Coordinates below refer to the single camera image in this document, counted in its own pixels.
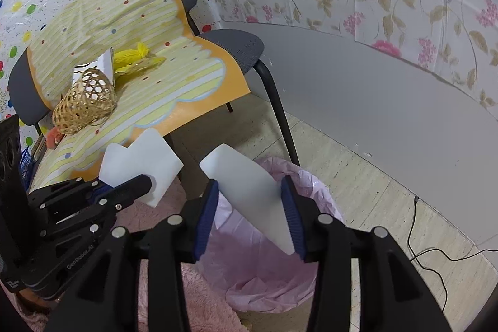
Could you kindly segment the white cardboard sheet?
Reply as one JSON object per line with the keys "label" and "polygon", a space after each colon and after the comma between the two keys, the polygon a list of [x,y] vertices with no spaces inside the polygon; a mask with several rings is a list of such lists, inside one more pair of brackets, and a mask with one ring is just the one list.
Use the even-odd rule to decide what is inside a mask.
{"label": "white cardboard sheet", "polygon": [[152,185],[139,201],[155,208],[182,168],[182,161],[160,133],[148,128],[129,147],[110,144],[102,159],[98,178],[116,187],[138,175],[147,175]]}

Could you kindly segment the blue plastic basket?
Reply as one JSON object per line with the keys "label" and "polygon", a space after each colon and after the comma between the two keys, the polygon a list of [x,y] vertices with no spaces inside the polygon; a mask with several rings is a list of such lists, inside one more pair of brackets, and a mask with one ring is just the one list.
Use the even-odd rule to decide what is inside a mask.
{"label": "blue plastic basket", "polygon": [[34,164],[35,162],[33,157],[31,156],[30,150],[28,148],[25,148],[21,153],[21,159],[19,163],[20,178],[25,191],[27,191],[30,187]]}

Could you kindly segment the yellow foam fruit net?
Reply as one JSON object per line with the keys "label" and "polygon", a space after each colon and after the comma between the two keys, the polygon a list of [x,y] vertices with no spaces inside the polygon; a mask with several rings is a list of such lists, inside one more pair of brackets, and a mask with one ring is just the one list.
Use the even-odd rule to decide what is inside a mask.
{"label": "yellow foam fruit net", "polygon": [[135,49],[114,53],[114,74],[120,77],[142,72],[161,65],[165,60],[163,56],[153,55],[144,43],[138,42]]}

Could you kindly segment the white foam block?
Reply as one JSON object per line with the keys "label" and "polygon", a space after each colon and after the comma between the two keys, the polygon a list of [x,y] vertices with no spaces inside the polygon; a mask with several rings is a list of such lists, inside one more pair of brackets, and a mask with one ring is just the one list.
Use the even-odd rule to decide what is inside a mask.
{"label": "white foam block", "polygon": [[114,51],[113,48],[110,47],[103,54],[101,54],[95,61],[82,63],[76,65],[73,68],[73,84],[77,82],[77,80],[81,77],[81,75],[88,70],[89,68],[95,68],[101,71],[107,79],[114,84]]}

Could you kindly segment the woven bamboo basket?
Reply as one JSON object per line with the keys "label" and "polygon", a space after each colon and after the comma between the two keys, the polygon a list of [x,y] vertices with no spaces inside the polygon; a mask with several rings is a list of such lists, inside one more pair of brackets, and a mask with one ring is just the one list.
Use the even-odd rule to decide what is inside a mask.
{"label": "woven bamboo basket", "polygon": [[64,135],[100,123],[117,106],[114,85],[96,68],[86,69],[52,111],[52,122]]}

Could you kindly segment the dark grey chair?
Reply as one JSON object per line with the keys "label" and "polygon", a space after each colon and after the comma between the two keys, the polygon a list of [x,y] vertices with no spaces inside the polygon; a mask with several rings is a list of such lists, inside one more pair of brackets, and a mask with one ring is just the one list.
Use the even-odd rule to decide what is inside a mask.
{"label": "dark grey chair", "polygon": [[[287,148],[290,161],[296,165],[300,163],[291,135],[288,120],[282,105],[279,91],[273,76],[267,66],[262,62],[264,44],[256,35],[242,30],[219,29],[202,33],[194,23],[190,12],[198,0],[181,0],[186,12],[186,20],[190,29],[199,39],[207,40],[228,51],[236,60],[244,74],[255,70],[262,80],[268,99],[282,133],[284,144]],[[9,98],[19,118],[27,125],[37,127],[38,122],[44,118],[49,109],[42,102],[35,90],[34,80],[31,78],[28,67],[28,57],[24,53],[13,66],[8,79]]]}

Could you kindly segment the pink bag trash bin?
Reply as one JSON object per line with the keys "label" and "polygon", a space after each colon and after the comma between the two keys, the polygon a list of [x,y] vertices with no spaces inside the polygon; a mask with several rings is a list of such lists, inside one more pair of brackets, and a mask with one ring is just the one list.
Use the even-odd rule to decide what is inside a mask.
{"label": "pink bag trash bin", "polygon": [[317,264],[288,255],[221,195],[198,270],[241,312],[284,313],[313,296]]}

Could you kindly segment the white cardboard piece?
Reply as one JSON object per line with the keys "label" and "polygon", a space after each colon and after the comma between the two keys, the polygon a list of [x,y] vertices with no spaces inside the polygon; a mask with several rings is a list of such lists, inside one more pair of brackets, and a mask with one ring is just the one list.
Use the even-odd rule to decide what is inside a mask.
{"label": "white cardboard piece", "polygon": [[286,255],[294,253],[281,186],[263,167],[226,144],[217,146],[199,167],[252,226]]}

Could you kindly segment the yellow striped plastic cover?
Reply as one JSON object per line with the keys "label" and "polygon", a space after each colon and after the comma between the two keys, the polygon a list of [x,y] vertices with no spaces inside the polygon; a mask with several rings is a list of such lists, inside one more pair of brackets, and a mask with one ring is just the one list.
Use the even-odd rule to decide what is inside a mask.
{"label": "yellow striped plastic cover", "polygon": [[33,38],[26,56],[61,144],[33,189],[90,178],[106,148],[145,130],[167,135],[249,91],[236,59],[195,35],[186,0],[77,0]]}

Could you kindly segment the pink fluffy rug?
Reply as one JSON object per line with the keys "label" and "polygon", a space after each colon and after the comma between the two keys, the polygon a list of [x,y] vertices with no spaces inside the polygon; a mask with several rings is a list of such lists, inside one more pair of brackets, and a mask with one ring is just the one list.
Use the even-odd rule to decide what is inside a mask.
{"label": "pink fluffy rug", "polygon": [[147,175],[111,187],[69,180],[27,194],[20,178],[1,181],[3,284],[27,288],[58,305],[49,331],[135,331],[139,272],[148,266],[148,329],[190,328],[181,275],[205,252],[218,184],[149,230],[116,224],[119,211],[151,189]]}

